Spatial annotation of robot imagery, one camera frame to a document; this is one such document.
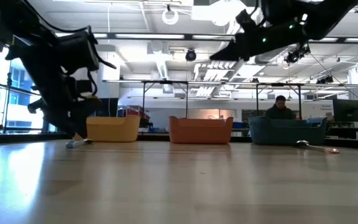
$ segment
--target black robotic arm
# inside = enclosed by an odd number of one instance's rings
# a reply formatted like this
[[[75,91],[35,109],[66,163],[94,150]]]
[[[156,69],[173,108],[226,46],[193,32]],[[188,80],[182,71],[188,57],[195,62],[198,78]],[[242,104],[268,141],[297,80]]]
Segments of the black robotic arm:
[[[324,0],[303,2],[298,0],[257,0],[264,19],[256,24],[251,14],[242,11],[236,21],[244,32],[235,35],[229,45],[211,56],[211,60],[243,59],[271,50],[298,44],[287,57],[288,63],[296,62],[310,52],[309,40],[321,40],[356,5],[358,0]]]
[[[77,133],[86,138],[86,118],[101,102],[97,98],[85,98],[81,93],[96,94],[91,72],[99,69],[99,62],[116,68],[97,54],[91,27],[67,30],[74,34],[57,37],[41,23],[41,16],[27,0],[0,0],[0,9],[3,23],[28,45],[10,46],[6,59],[20,58],[41,94],[42,99],[30,104],[29,111],[34,113],[40,108],[48,122],[71,136]],[[70,76],[79,68],[88,69],[89,80]]]

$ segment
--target metal spoon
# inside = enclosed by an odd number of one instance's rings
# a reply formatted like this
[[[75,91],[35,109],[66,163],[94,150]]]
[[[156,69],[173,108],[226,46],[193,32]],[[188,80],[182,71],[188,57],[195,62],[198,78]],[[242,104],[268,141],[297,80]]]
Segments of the metal spoon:
[[[340,153],[339,149],[334,149],[334,148],[330,148],[330,147],[322,147],[322,146],[312,146],[308,141],[305,141],[305,140],[297,141],[295,143],[295,146],[296,147],[312,147],[312,148],[323,150],[323,151],[333,153],[333,154]]]

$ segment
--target monitor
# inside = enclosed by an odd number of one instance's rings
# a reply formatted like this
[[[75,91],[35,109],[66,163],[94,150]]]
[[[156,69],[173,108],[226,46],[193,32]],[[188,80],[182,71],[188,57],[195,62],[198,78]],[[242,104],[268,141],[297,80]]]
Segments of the monitor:
[[[334,120],[358,122],[358,100],[333,100]]]

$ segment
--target blue bin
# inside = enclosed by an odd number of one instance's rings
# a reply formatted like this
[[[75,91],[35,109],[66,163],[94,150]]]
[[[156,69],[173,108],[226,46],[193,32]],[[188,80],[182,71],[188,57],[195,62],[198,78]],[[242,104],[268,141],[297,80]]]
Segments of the blue bin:
[[[246,128],[246,124],[244,122],[233,122],[234,129],[244,129]]]
[[[268,117],[249,118],[252,142],[274,146],[292,146],[299,140],[312,145],[324,144],[327,118],[280,120]]]

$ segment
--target man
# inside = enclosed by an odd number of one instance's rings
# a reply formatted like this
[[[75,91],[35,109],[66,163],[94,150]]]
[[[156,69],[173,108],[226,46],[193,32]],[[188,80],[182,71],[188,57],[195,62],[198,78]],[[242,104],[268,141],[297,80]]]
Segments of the man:
[[[295,119],[295,114],[285,106],[285,97],[276,97],[276,103],[266,111],[265,116],[270,119]]]

